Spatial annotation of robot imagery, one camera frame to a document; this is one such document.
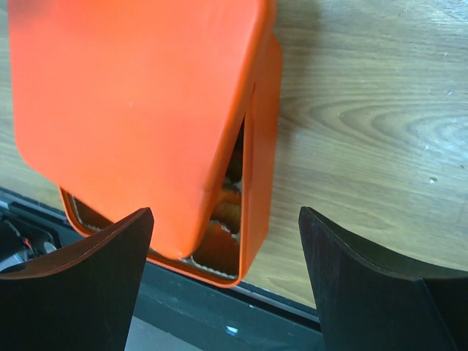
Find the gray floor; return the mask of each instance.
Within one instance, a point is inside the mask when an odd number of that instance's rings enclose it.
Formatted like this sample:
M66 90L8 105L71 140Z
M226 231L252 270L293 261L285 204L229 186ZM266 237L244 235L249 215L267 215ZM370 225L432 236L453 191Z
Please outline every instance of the gray floor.
M154 350L201 351L199 348L133 317L125 351Z

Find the brown object inside box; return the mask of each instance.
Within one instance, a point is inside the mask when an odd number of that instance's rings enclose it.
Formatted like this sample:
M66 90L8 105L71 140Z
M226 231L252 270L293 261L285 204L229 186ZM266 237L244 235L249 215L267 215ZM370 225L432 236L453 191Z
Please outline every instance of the brown object inside box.
M195 252L181 260L192 268L226 279L236 279L239 273L243 152L244 124L238 133L205 235ZM76 219L87 230L95 233L112 224L76 197L70 194L67 196ZM151 254L157 254L151 249L150 251Z

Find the tabletop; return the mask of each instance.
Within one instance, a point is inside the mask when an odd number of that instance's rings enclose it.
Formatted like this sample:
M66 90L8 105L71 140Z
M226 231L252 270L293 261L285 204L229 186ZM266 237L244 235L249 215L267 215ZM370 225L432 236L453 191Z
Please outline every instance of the tabletop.
M246 281L315 306L302 205L389 249L468 270L468 3L278 0L274 32L284 71L270 232ZM61 208L18 154L11 99L1 0L0 186Z

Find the orange lid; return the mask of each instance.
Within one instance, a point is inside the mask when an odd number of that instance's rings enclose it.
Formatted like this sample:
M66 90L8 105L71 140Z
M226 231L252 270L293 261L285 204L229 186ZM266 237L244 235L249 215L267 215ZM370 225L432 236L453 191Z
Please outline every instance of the orange lid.
M189 255L274 11L269 0L9 0L22 157L110 221L150 207L151 248Z

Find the open box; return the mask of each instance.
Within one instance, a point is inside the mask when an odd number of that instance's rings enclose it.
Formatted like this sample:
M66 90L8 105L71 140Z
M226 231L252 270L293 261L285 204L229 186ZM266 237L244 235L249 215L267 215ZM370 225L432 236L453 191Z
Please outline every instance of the open box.
M274 1L72 3L8 1L22 157L79 233L148 206L148 260L237 284L268 232Z

